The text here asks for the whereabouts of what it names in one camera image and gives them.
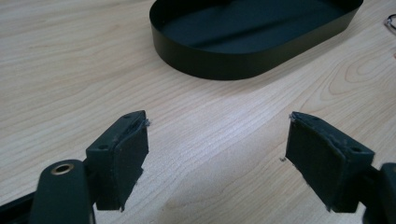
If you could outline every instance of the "table surface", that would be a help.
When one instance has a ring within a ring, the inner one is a hole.
[[[361,223],[328,213],[285,156],[289,114],[327,120],[396,161],[392,0],[366,0],[340,35],[260,76],[213,81],[164,63],[153,0],[0,2],[0,204],[56,161],[85,159],[120,116],[146,110],[149,154],[123,213],[98,223]]]

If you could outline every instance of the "black oval container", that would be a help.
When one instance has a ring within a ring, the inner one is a hole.
[[[255,77],[343,32],[363,0],[157,0],[154,46],[177,70]]]

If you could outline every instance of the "black plastic part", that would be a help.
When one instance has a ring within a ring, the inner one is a hole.
[[[94,223],[82,161],[59,161],[41,173],[29,223]]]
[[[343,32],[362,0],[157,0],[155,49],[195,77],[255,77]]]
[[[84,163],[100,183],[90,181],[98,210],[123,210],[149,153],[147,125],[145,111],[124,115],[87,148]]]
[[[396,163],[382,165],[377,182],[379,198],[388,223],[396,223]]]
[[[356,212],[358,179],[374,152],[317,117],[293,112],[290,119],[286,157],[329,210]]]
[[[35,193],[25,195],[15,201],[0,206],[0,223],[25,224],[29,221]]]

